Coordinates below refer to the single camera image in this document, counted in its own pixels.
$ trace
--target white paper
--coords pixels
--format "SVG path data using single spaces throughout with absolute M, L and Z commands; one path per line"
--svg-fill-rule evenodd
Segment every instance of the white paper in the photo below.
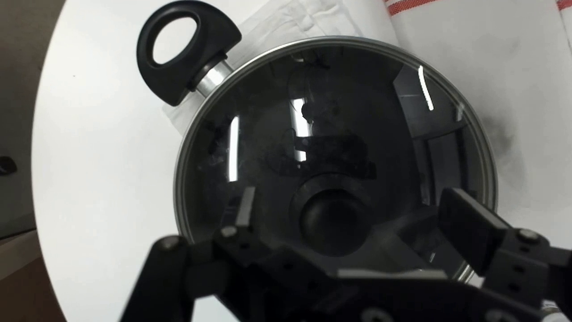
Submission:
M 499 214 L 572 248 L 572 58 L 555 2 L 437 0 L 392 22 L 482 119 Z

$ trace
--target pot lid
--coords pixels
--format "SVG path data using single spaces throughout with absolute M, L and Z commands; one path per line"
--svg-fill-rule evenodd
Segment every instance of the pot lid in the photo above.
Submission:
M 460 278 L 437 226 L 449 187 L 494 208 L 492 158 L 458 92 L 394 47 L 321 40 L 253 61 L 208 99 L 178 208 L 196 242 L 240 224 L 326 271 Z

